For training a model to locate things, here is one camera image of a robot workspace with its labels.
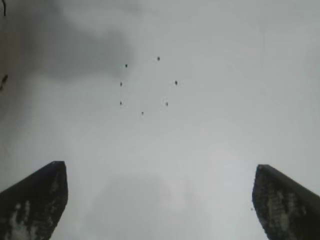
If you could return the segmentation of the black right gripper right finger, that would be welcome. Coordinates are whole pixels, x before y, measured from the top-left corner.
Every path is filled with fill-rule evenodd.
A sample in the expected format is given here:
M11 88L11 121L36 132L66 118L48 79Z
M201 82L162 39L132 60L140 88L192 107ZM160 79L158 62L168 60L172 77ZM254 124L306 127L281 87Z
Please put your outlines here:
M252 203L269 240L318 240L320 197L268 164L256 167Z

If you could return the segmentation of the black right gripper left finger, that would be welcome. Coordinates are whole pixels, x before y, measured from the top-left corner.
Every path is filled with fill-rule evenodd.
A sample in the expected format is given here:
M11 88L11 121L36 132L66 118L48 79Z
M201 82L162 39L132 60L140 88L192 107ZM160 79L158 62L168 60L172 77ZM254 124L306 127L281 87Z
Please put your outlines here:
M0 193L2 240L49 240L68 203L64 161L53 161Z

